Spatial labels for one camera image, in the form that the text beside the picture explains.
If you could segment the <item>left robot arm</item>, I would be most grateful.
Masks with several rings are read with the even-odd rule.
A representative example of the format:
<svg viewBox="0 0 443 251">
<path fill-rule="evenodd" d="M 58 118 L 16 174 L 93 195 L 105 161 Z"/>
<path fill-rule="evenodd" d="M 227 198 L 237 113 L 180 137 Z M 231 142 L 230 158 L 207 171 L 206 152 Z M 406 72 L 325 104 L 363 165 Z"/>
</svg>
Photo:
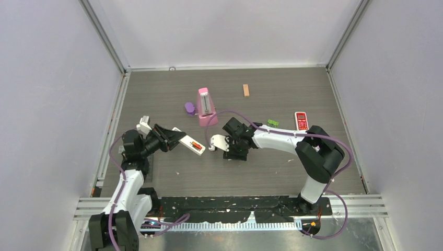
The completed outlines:
<svg viewBox="0 0 443 251">
<path fill-rule="evenodd" d="M 160 202 L 154 188 L 143 188 L 149 171 L 148 157 L 173 150 L 186 133 L 155 124 L 139 124 L 122 134 L 123 159 L 118 186 L 108 205 L 88 222 L 91 250 L 138 250 L 139 229 L 146 216 L 155 216 Z"/>
</svg>

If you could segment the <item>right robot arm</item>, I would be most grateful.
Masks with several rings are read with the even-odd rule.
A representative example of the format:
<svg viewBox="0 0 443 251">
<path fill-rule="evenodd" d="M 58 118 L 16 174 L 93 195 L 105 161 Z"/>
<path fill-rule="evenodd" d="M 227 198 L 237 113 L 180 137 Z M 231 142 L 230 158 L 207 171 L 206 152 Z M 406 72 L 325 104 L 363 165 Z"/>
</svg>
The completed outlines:
<svg viewBox="0 0 443 251">
<path fill-rule="evenodd" d="M 273 149 L 296 155 L 307 173 L 296 199 L 296 209 L 313 214 L 319 199 L 345 157 L 342 148 L 319 126 L 295 131 L 261 123 L 246 125 L 232 117 L 224 126 L 227 133 L 225 159 L 247 160 L 250 149 Z"/>
</svg>

